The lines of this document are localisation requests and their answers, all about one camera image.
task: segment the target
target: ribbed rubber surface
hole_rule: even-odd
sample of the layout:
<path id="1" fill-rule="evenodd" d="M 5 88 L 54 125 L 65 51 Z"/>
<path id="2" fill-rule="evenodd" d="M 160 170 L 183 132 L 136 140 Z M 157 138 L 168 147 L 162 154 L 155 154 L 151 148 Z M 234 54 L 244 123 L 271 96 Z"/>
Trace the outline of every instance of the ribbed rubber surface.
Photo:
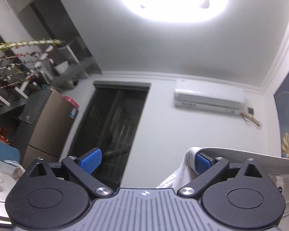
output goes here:
<path id="1" fill-rule="evenodd" d="M 91 174 L 102 161 L 102 152 L 97 149 L 93 153 L 89 154 L 79 162 L 79 166 L 87 173 Z"/>
<path id="2" fill-rule="evenodd" d="M 196 155 L 195 160 L 196 172 L 202 174 L 203 172 L 207 171 L 211 167 L 211 163 L 200 154 Z"/>
<path id="3" fill-rule="evenodd" d="M 195 199 L 181 198 L 171 188 L 121 188 L 114 197 L 96 200 L 84 218 L 61 231 L 234 230 L 208 217 Z"/>

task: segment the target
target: ceiling molding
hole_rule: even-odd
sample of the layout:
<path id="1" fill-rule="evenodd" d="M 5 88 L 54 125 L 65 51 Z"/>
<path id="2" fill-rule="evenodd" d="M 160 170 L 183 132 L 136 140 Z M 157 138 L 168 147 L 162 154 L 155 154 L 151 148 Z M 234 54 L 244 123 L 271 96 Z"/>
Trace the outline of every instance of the ceiling molding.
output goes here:
<path id="1" fill-rule="evenodd" d="M 281 42 L 281 45 L 278 49 L 278 52 L 276 54 L 276 57 L 273 61 L 272 66 L 270 67 L 264 81 L 262 82 L 262 85 L 260 87 L 260 91 L 262 94 L 265 93 L 265 91 L 268 89 L 268 87 L 270 86 L 271 82 L 272 82 L 272 77 L 274 77 L 277 73 L 277 71 L 279 70 L 279 68 L 281 67 L 285 57 L 287 56 L 289 50 L 289 22 L 283 37 L 283 40 Z"/>
<path id="2" fill-rule="evenodd" d="M 255 94 L 262 94 L 260 88 L 256 86 L 194 75 L 170 74 L 160 72 L 102 71 L 102 78 L 146 79 L 146 80 L 164 80 L 164 81 L 175 81 L 176 79 L 198 80 L 198 81 L 216 82 L 221 84 L 232 85 L 236 87 L 241 87 L 248 92 L 252 92 Z"/>

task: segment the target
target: dark door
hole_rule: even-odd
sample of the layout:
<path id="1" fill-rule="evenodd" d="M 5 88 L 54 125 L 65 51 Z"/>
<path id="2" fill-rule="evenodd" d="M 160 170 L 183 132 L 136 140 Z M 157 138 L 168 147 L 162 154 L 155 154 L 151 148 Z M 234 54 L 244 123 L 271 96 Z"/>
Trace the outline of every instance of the dark door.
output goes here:
<path id="1" fill-rule="evenodd" d="M 99 147 L 102 163 L 92 175 L 114 190 L 120 186 L 147 93 L 147 88 L 97 88 L 70 149 L 69 155 L 79 157 Z"/>

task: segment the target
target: blue cushion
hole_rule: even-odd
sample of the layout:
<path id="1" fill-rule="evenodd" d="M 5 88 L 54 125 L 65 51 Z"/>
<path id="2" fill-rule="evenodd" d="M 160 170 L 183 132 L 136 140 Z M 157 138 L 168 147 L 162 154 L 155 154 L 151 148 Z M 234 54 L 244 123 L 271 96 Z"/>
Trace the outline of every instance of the blue cushion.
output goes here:
<path id="1" fill-rule="evenodd" d="M 211 167 L 210 161 L 202 157 L 200 154 L 196 155 L 195 163 L 196 163 L 196 172 L 199 174 L 204 173 Z"/>
<path id="2" fill-rule="evenodd" d="M 0 161 L 4 162 L 4 160 L 12 160 L 19 163 L 20 154 L 18 149 L 0 141 Z"/>
<path id="3" fill-rule="evenodd" d="M 87 155 L 85 158 L 81 159 L 79 162 L 79 166 L 91 174 L 102 162 L 102 151 L 97 149 L 93 151 L 91 154 Z"/>

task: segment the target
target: blue gripper pad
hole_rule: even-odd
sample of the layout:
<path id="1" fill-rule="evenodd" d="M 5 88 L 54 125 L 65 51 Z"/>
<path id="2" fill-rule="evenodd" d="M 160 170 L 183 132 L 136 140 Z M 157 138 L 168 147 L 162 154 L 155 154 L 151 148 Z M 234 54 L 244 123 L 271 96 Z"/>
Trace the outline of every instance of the blue gripper pad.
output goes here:
<path id="1" fill-rule="evenodd" d="M 195 163 L 196 163 L 195 164 L 196 172 L 198 174 L 202 174 L 203 172 L 207 171 L 211 167 L 210 161 L 202 157 L 200 154 L 196 155 Z"/>
<path id="2" fill-rule="evenodd" d="M 91 154 L 88 154 L 86 157 L 80 159 L 79 166 L 91 174 L 102 162 L 102 151 L 96 149 Z"/>

